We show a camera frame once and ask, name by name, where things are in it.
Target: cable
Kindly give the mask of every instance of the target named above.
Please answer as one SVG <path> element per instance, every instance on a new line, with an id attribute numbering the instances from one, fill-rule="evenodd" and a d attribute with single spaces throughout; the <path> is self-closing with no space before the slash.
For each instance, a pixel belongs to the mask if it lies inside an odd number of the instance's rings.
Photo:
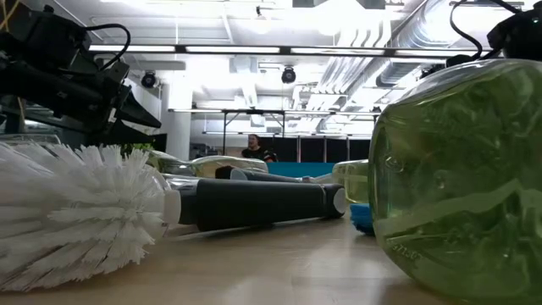
<path id="1" fill-rule="evenodd" d="M 115 62 L 119 61 L 122 56 L 126 53 L 128 50 L 128 47 L 131 44 L 131 34 L 128 29 L 124 25 L 119 24 L 106 24 L 106 25 L 96 25 L 96 26 L 87 26 L 84 28 L 87 31 L 97 31 L 97 30 L 103 30 L 103 29 L 121 29 L 124 32 L 126 32 L 126 43 L 124 44 L 124 47 L 120 52 L 116 53 L 111 60 L 109 60 L 106 64 L 104 64 L 98 71 L 104 71 L 105 69 L 109 68 L 111 65 L 113 65 Z M 86 72 L 78 72 L 78 71 L 72 71 L 68 69 L 58 69 L 59 72 L 66 74 L 66 75 L 77 75 L 77 76 L 95 76 L 94 73 L 86 73 Z"/>
<path id="2" fill-rule="evenodd" d="M 11 16 L 15 13 L 15 9 L 19 6 L 20 0 L 15 1 L 14 6 L 9 10 L 9 13 L 6 14 L 6 1 L 3 1 L 3 21 L 2 24 L 0 24 L 0 31 L 3 30 L 3 27 L 8 27 L 8 22 L 11 19 Z"/>
<path id="3" fill-rule="evenodd" d="M 495 3 L 497 5 L 500 5 L 503 8 L 508 9 L 509 11 L 513 12 L 514 14 L 521 13 L 522 10 L 518 8 L 514 8 L 510 3 L 506 3 L 503 0 L 490 0 L 492 3 Z"/>
<path id="4" fill-rule="evenodd" d="M 459 28 L 454 23 L 454 11 L 456 10 L 456 8 L 458 8 L 460 5 L 462 5 L 466 1 L 467 0 L 461 0 L 461 1 L 457 2 L 456 4 L 454 4 L 454 7 L 451 9 L 451 12 L 450 12 L 450 26 L 461 37 L 463 37 L 463 38 L 465 38 L 468 41 L 473 43 L 473 45 L 476 47 L 476 49 L 478 51 L 472 56 L 472 59 L 478 59 L 478 58 L 480 58 L 480 55 L 482 55 L 482 51 L 484 50 L 482 48 L 482 44 L 479 41 L 477 41 L 474 37 L 470 36 L 469 34 L 465 33 L 462 30 L 459 30 Z"/>
<path id="5" fill-rule="evenodd" d="M 119 24 L 107 24 L 107 25 L 96 25 L 96 26 L 88 26 L 85 28 L 87 31 L 97 31 L 97 30 L 104 30 L 104 29 L 121 29 L 122 31 L 126 32 L 126 43 L 124 44 L 124 47 L 120 52 L 115 55 L 111 60 L 109 60 L 106 64 L 104 64 L 100 71 L 104 71 L 105 69 L 109 68 L 112 64 L 120 60 L 120 58 L 128 51 L 128 47 L 132 43 L 132 35 L 130 34 L 130 31 L 126 29 L 124 25 Z"/>
<path id="6" fill-rule="evenodd" d="M 501 52 L 501 50 L 499 48 L 498 49 L 493 49 L 493 50 L 489 51 L 487 54 L 485 54 L 484 56 L 482 56 L 480 58 L 480 60 L 493 58 L 494 56 L 498 55 L 500 52 Z"/>

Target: blue object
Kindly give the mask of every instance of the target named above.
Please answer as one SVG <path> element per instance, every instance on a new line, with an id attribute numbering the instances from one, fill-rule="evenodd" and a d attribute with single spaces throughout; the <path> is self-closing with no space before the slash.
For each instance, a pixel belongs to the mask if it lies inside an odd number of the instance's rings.
<path id="1" fill-rule="evenodd" d="M 300 178 L 305 176 L 318 177 L 331 174 L 332 163 L 293 163 L 277 162 L 268 163 L 269 173 L 284 177 Z"/>
<path id="2" fill-rule="evenodd" d="M 365 235 L 374 236 L 373 216 L 369 205 L 366 203 L 352 203 L 350 211 L 350 220 L 356 229 L 365 233 Z"/>

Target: black wall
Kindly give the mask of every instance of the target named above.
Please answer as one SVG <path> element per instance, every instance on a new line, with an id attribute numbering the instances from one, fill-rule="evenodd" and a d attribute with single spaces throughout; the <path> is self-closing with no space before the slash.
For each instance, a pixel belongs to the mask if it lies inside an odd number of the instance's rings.
<path id="1" fill-rule="evenodd" d="M 325 139 L 325 141 L 327 142 L 328 163 L 347 161 L 346 140 Z M 350 140 L 350 160 L 368 158 L 370 143 L 370 140 Z M 280 162 L 297 162 L 297 138 L 262 137 L 260 145 L 266 149 L 273 149 Z M 324 139 L 302 138 L 301 161 L 322 163 L 324 161 Z"/>

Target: teal partition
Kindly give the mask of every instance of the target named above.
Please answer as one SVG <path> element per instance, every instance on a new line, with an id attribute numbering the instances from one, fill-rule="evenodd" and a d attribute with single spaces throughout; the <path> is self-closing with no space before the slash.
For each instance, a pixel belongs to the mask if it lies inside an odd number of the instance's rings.
<path id="1" fill-rule="evenodd" d="M 290 163 L 278 162 L 268 164 L 269 173 L 286 177 L 318 177 L 331 174 L 335 164 L 332 163 Z"/>

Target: plastic bottle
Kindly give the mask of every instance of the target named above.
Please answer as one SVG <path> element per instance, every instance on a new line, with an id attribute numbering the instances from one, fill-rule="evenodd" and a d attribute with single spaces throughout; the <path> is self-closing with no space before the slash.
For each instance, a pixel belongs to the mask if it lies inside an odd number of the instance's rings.
<path id="1" fill-rule="evenodd" d="M 348 203 L 368 203 L 368 161 L 346 161 L 333 167 L 333 180 L 345 186 Z"/>
<path id="2" fill-rule="evenodd" d="M 476 304 L 542 303 L 540 84 L 539 62 L 464 64 L 380 116 L 369 156 L 374 229 L 425 286 Z"/>

